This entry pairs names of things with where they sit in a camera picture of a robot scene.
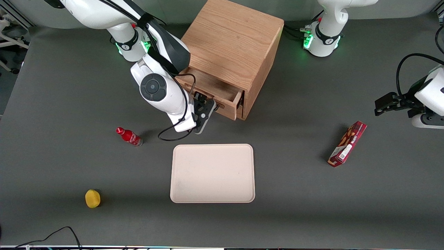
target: barcode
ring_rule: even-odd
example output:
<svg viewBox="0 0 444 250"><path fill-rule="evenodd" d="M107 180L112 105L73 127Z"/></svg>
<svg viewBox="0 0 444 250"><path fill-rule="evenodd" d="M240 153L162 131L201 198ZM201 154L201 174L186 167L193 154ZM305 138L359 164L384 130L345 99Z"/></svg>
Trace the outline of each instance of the barcode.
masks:
<svg viewBox="0 0 444 250"><path fill-rule="evenodd" d="M345 157L347 156L347 154L349 154L350 149L352 149L352 146L350 144L348 144L345 149L342 151L342 153L339 155L339 158L341 160L344 160Z"/></svg>

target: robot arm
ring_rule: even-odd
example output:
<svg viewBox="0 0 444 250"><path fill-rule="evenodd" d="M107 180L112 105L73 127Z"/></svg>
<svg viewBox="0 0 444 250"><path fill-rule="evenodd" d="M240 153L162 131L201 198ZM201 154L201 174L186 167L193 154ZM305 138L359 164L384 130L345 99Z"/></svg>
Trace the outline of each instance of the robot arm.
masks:
<svg viewBox="0 0 444 250"><path fill-rule="evenodd" d="M194 109L194 99L174 79L188 67L190 52L153 16L131 0L45 1L52 6L60 6L55 2L61 3L89 28L108 30L123 57L136 62L131 67L131 74L139 85L142 97L155 108L166 112L177 132L196 129L201 133L216 104L201 98L199 107L210 105L210 108L205 109L204 121L200 116L195 117L194 114L198 112ZM131 23L136 23L138 27L134 28Z"/></svg>
<svg viewBox="0 0 444 250"><path fill-rule="evenodd" d="M304 49L315 56L325 57L337 48L340 33L349 20L349 14L345 8L363 7L375 4L378 0L318 0L324 8L321 21L314 21L301 29L308 36Z"/></svg>
<svg viewBox="0 0 444 250"><path fill-rule="evenodd" d="M390 92L375 101L375 115L409 109L408 117L418 128L444 129L444 66L432 69L405 94Z"/></svg>

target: red box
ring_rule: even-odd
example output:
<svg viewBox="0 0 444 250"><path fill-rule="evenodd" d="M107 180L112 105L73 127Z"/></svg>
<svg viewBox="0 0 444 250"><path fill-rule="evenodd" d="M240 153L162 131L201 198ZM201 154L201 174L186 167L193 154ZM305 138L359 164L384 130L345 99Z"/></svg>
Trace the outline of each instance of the red box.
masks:
<svg viewBox="0 0 444 250"><path fill-rule="evenodd" d="M327 161L328 164L332 167L337 167L345 163L366 127L367 125L360 121L357 121L349 127L345 135L342 137L341 142Z"/></svg>

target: bottle cap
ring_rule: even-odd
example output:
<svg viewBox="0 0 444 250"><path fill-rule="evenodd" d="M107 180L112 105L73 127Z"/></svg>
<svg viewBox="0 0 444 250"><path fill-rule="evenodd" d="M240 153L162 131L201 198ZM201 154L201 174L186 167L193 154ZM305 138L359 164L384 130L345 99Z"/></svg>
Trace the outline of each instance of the bottle cap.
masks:
<svg viewBox="0 0 444 250"><path fill-rule="evenodd" d="M125 130L124 130L123 128L121 128L121 127L116 128L115 131L116 131L118 134L123 134L123 133L125 132Z"/></svg>

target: bottle label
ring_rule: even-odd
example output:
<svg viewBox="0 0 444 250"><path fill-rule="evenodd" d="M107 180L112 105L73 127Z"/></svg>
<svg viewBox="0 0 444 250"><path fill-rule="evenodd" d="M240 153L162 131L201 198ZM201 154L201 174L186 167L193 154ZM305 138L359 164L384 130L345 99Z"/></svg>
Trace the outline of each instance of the bottle label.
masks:
<svg viewBox="0 0 444 250"><path fill-rule="evenodd" d="M138 146L140 142L140 137L137 136L135 133L132 133L129 143L131 143L134 146Z"/></svg>

